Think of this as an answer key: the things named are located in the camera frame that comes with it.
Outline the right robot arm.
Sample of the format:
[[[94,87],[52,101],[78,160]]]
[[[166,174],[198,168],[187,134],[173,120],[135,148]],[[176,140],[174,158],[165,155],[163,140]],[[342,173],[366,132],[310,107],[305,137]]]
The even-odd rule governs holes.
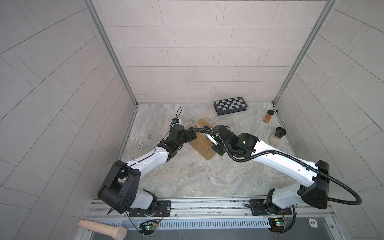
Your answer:
[[[236,136],[223,125],[213,128],[207,137],[219,155],[227,153],[238,163],[250,160],[259,162],[296,180],[290,186],[269,191],[264,200],[267,211],[276,214],[279,209],[296,204],[307,204],[317,209],[328,207],[329,180],[317,173],[328,173],[329,165],[325,162],[295,161],[293,156],[278,151],[258,137],[248,133]]]

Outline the brown cardboard express box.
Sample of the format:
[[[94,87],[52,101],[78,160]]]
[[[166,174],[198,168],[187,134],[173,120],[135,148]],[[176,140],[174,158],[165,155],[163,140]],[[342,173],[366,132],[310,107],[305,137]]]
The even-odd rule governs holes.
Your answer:
[[[192,125],[192,128],[213,127],[204,119],[200,119]],[[211,160],[217,153],[212,149],[214,145],[203,133],[196,133],[197,138],[190,142],[190,145],[206,160]]]

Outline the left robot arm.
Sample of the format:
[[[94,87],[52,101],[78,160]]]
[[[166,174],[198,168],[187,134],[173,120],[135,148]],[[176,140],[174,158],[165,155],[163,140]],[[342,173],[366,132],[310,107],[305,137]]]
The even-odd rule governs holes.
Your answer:
[[[150,191],[139,190],[140,179],[173,158],[183,144],[196,138],[197,133],[192,128],[185,129],[180,124],[173,125],[168,137],[159,142],[151,152],[132,161],[113,163],[98,190],[98,199],[119,214],[125,212],[154,214],[158,198]]]

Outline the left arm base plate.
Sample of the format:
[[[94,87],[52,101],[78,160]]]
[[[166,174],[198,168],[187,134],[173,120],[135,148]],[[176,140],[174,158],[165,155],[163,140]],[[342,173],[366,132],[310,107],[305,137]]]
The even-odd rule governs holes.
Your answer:
[[[157,201],[152,203],[148,209],[129,209],[130,217],[137,218],[155,218],[155,217],[169,217],[171,211],[171,201]]]

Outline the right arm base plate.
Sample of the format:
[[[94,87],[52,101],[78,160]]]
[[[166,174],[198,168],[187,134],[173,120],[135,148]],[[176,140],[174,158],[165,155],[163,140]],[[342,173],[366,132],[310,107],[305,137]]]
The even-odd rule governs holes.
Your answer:
[[[251,209],[253,216],[289,216],[293,214],[290,207],[281,209],[272,203],[265,204],[263,199],[250,200],[246,207]]]

